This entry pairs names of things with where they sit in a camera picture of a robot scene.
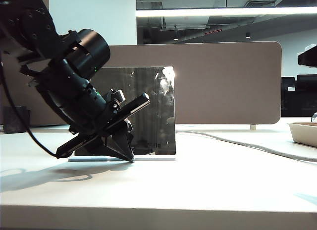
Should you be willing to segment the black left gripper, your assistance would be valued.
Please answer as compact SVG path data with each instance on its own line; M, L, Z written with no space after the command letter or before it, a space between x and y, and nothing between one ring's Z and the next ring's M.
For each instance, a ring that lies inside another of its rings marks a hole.
M95 120L94 132L80 132L58 147L58 158L68 158L77 150L85 150L89 155L110 156L134 162L131 148L132 125L128 118L150 104L149 95L142 93L124 106L120 105L125 101L122 92L108 92L103 97L106 99L106 109Z

